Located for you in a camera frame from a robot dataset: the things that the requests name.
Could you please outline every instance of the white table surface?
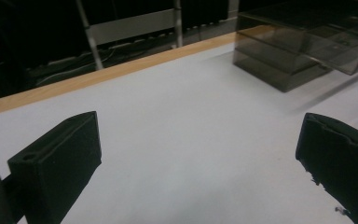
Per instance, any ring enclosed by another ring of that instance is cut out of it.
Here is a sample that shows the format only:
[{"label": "white table surface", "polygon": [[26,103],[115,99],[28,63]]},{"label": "white table surface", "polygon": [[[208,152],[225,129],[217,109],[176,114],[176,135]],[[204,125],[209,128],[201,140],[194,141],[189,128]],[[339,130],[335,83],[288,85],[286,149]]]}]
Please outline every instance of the white table surface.
[{"label": "white table surface", "polygon": [[0,176],[39,136],[95,110],[103,163],[63,223],[352,223],[295,151],[306,112],[358,129],[358,74],[282,93],[234,66],[232,50],[0,113]]}]

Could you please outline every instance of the wooden trim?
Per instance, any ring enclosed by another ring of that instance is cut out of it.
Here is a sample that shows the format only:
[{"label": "wooden trim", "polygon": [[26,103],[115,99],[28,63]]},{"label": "wooden trim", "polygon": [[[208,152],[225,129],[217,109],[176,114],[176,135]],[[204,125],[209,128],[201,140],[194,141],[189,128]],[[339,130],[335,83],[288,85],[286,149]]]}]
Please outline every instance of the wooden trim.
[{"label": "wooden trim", "polygon": [[234,39],[234,33],[221,35],[216,38],[187,45],[179,49],[164,51],[142,59],[134,60],[128,63],[122,63],[100,71],[88,73],[83,76],[73,77],[61,82],[39,87],[37,89],[32,89],[0,98],[0,113],[23,105],[46,100],[69,91],[80,90],[112,78],[122,77],[127,74],[158,65],[160,63],[166,63],[207,49],[217,48],[219,46],[234,42]]}]

